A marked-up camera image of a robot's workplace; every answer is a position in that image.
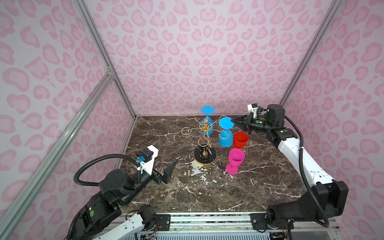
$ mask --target marble table top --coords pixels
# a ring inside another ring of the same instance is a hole
[[[157,212],[263,211],[268,205],[293,201],[304,193],[298,173],[263,134],[250,136],[238,174],[225,171],[231,147],[220,147],[218,132],[210,139],[217,159],[207,168],[199,166],[193,150],[201,134],[197,130],[189,136],[180,132],[185,126],[197,125],[184,116],[138,118],[126,155],[136,157],[138,150],[154,145],[159,149],[154,166],[158,172],[175,159],[179,162],[168,185],[151,182],[129,206],[121,207],[123,212],[143,204],[153,205]],[[218,122],[214,128],[221,130]],[[121,168],[129,174],[136,171],[130,162],[123,162]]]

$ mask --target black round base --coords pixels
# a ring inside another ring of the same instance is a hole
[[[207,165],[213,163],[217,157],[217,151],[214,147],[211,148],[211,153],[208,152],[207,156],[203,155],[204,147],[197,146],[193,152],[196,162],[201,165]]]

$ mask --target blue connector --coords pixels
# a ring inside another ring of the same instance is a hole
[[[137,160],[138,160],[138,162],[142,162],[142,161],[144,161],[144,157],[140,156],[140,157],[137,158]]]

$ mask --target wall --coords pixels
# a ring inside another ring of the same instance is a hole
[[[86,0],[136,114],[278,103],[331,0]]]
[[[384,235],[382,1],[348,0],[285,106],[305,148],[349,187],[346,240]]]
[[[64,157],[44,184],[12,234],[18,239],[64,239],[73,217],[98,187],[73,183],[74,173],[86,162],[105,154],[120,153],[132,119],[114,83],[108,86]],[[114,169],[116,159],[87,169],[82,180],[99,182]]]
[[[0,216],[106,73],[71,0],[0,3]]]

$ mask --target pink goblet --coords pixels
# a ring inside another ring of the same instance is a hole
[[[229,151],[228,156],[229,164],[227,164],[227,166],[225,167],[227,173],[236,174],[239,171],[238,166],[241,165],[241,163],[244,161],[244,158],[245,154],[241,149],[231,149],[231,151]]]

